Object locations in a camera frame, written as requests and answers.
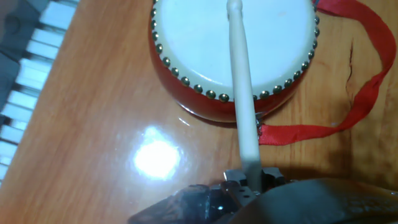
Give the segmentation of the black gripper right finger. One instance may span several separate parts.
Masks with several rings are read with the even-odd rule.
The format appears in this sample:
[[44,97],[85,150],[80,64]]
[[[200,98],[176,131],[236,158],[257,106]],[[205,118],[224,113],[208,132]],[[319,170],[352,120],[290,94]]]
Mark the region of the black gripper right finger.
[[264,167],[262,169],[262,188],[273,189],[286,184],[285,177],[277,167]]

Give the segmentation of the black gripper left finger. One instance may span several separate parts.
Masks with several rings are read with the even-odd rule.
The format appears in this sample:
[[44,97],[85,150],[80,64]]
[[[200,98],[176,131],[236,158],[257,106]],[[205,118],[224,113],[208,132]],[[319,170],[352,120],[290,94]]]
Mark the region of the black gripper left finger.
[[226,215],[236,213],[258,196],[248,187],[246,176],[241,170],[224,172],[224,182],[210,187],[210,213]]

